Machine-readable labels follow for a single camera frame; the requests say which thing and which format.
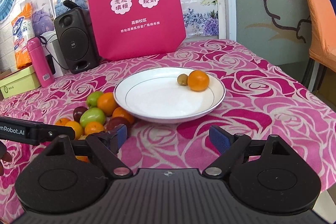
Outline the small orange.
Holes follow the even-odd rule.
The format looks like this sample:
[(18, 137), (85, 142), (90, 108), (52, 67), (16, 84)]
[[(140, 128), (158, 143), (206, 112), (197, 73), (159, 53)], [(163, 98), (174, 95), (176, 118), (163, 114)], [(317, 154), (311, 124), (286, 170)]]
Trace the small orange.
[(55, 125), (57, 126), (65, 126), (68, 122), (70, 122), (71, 120), (69, 118), (66, 118), (66, 117), (63, 117), (63, 118), (60, 118), (58, 119), (56, 122), (55, 122)]
[(90, 135), (90, 134), (93, 134), (93, 133), (100, 133), (100, 132), (104, 132), (104, 131), (105, 131), (105, 128), (101, 123), (96, 122), (96, 121), (92, 121), (92, 122), (89, 122), (85, 126), (84, 134), (85, 135)]

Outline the dark red plum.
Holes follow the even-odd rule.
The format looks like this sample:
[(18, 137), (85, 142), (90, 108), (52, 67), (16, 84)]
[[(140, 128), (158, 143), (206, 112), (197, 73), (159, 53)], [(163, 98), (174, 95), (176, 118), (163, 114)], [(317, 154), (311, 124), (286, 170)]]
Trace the dark red plum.
[(115, 127), (119, 126), (119, 125), (126, 125), (127, 127), (127, 130), (129, 131), (130, 128), (131, 128), (131, 123), (124, 117), (114, 117), (114, 118), (111, 118), (108, 123), (107, 123), (107, 126), (106, 126), (106, 130), (107, 131), (110, 131), (112, 129), (114, 129)]
[(73, 119), (74, 121), (76, 122), (80, 122), (80, 118), (81, 116), (87, 111), (88, 109), (84, 106), (79, 106), (79, 107), (76, 107), (74, 110), (73, 110)]

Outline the large front orange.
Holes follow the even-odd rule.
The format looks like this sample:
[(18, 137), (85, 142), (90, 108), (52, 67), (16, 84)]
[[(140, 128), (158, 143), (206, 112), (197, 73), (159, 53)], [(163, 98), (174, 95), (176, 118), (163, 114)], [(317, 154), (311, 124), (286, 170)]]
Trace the large front orange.
[(208, 88), (210, 78), (207, 73), (199, 70), (192, 71), (187, 79), (188, 87), (195, 92), (202, 92)]

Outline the small brownish green fruit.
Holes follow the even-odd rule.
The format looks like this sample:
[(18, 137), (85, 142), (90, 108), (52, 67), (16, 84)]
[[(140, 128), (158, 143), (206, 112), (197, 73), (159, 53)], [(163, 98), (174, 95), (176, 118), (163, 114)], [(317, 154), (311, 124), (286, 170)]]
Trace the small brownish green fruit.
[(186, 74), (181, 74), (177, 77), (177, 83), (181, 86), (187, 86), (188, 85), (187, 81), (188, 81), (188, 75)]

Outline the yellow orange mandarin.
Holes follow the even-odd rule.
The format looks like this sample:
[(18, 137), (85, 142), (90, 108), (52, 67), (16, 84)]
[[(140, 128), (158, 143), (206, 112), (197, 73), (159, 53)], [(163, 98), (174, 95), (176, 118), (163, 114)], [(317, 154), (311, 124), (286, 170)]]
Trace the yellow orange mandarin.
[(80, 125), (79, 122), (76, 121), (69, 121), (65, 124), (65, 126), (67, 127), (71, 127), (74, 132), (75, 132), (75, 140), (80, 139), (80, 137), (82, 135), (84, 135), (84, 129), (82, 128), (82, 126)]

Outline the light green cardboard box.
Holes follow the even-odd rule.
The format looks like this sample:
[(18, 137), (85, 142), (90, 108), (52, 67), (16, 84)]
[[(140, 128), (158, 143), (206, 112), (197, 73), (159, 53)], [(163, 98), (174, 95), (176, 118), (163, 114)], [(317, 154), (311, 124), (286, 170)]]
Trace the light green cardboard box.
[(35, 90), (41, 86), (35, 73), (34, 67), (31, 65), (10, 74), (1, 80), (1, 93), (3, 98), (9, 98), (24, 92)]

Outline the pink thermos bottle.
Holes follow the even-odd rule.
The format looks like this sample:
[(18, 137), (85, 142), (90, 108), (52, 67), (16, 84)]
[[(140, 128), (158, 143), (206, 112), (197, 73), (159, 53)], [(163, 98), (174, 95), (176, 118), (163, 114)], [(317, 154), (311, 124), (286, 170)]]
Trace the pink thermos bottle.
[(48, 87), (55, 80), (43, 51), (40, 38), (34, 37), (30, 39), (27, 42), (27, 50), (41, 86), (43, 88)]

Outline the green apple near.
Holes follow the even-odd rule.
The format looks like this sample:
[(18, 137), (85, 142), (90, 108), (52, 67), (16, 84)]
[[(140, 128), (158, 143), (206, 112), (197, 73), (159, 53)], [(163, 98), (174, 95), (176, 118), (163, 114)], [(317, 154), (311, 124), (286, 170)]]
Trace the green apple near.
[(90, 108), (82, 114), (79, 123), (83, 128), (85, 128), (89, 122), (98, 122), (104, 125), (106, 122), (106, 116), (100, 108)]

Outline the green apple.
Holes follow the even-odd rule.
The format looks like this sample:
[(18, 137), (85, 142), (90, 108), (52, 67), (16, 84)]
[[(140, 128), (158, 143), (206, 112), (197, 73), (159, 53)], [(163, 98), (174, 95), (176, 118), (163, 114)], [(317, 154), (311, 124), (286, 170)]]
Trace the green apple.
[(97, 101), (98, 99), (103, 95), (104, 93), (102, 91), (95, 91), (92, 92), (87, 98), (86, 98), (86, 104), (88, 108), (97, 107)]
[(104, 125), (106, 122), (106, 116), (100, 108), (90, 108), (82, 114), (79, 123), (83, 128), (85, 128), (89, 122), (98, 122)]

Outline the orange under plate edge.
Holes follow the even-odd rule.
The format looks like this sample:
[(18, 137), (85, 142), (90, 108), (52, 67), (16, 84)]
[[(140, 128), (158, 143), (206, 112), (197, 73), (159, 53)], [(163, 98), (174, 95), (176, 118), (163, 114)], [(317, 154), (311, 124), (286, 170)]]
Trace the orange under plate edge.
[(117, 107), (113, 113), (112, 118), (124, 118), (126, 119), (130, 124), (135, 123), (135, 117), (132, 116), (130, 113), (128, 113), (126, 110), (124, 110), (121, 107)]

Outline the green apple far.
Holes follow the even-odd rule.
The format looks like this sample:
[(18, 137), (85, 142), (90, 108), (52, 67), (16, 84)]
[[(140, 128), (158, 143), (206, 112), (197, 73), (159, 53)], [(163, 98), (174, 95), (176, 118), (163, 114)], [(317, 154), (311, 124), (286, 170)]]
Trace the green apple far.
[(98, 99), (103, 95), (104, 93), (102, 91), (95, 91), (92, 92), (87, 98), (86, 98), (86, 104), (88, 108), (97, 107), (97, 101)]

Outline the orange beside far apple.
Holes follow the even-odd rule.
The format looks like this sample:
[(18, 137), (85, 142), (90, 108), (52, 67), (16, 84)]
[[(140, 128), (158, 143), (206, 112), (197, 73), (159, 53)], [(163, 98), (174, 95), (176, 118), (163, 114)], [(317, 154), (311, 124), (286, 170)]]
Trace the orange beside far apple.
[(118, 104), (112, 92), (103, 93), (97, 100), (97, 107), (101, 109), (104, 114), (111, 117), (114, 110), (118, 108)]

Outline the white box behind bottle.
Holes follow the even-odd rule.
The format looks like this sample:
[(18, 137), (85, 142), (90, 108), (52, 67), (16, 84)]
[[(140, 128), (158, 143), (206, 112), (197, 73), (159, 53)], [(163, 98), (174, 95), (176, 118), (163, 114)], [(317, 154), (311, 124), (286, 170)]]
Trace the white box behind bottle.
[(68, 66), (60, 49), (55, 31), (42, 34), (41, 44), (53, 77), (59, 78), (67, 74)]

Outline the orange white snack bag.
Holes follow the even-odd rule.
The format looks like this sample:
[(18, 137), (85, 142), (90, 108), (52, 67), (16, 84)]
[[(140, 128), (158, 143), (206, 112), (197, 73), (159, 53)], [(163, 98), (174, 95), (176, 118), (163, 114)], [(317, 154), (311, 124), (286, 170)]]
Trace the orange white snack bag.
[(33, 8), (31, 3), (26, 3), (22, 11), (12, 20), (12, 34), (14, 40), (15, 62), (18, 70), (31, 65), (27, 43), (35, 37), (32, 21)]

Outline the black speaker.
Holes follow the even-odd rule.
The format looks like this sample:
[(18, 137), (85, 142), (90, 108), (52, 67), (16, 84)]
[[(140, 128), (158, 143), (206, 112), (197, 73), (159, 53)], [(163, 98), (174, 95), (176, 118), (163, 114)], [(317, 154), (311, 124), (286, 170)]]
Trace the black speaker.
[(68, 69), (78, 74), (99, 66), (98, 53), (89, 11), (75, 2), (65, 0), (68, 11), (54, 20), (60, 50)]

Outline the white ceramic plate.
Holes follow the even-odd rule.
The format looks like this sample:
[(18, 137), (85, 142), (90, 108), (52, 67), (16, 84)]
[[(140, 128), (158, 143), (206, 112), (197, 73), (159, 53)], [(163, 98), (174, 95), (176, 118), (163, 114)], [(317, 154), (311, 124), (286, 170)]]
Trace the white ceramic plate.
[(201, 118), (222, 103), (226, 88), (212, 75), (202, 92), (180, 85), (178, 76), (192, 71), (162, 67), (137, 72), (116, 85), (114, 98), (128, 113), (148, 122), (175, 124)]

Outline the orange chair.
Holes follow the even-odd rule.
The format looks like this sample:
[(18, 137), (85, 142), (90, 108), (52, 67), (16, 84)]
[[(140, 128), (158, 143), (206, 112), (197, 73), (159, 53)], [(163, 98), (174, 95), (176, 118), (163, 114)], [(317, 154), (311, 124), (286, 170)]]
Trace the orange chair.
[(330, 0), (307, 0), (311, 18), (309, 56), (335, 71), (335, 12)]

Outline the magenta tote bag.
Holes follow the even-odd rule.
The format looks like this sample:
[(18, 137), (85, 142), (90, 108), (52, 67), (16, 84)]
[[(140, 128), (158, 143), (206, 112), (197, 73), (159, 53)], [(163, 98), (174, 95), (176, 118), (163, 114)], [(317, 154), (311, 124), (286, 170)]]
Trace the magenta tote bag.
[(180, 0), (88, 0), (99, 55), (123, 60), (174, 52), (186, 38)]

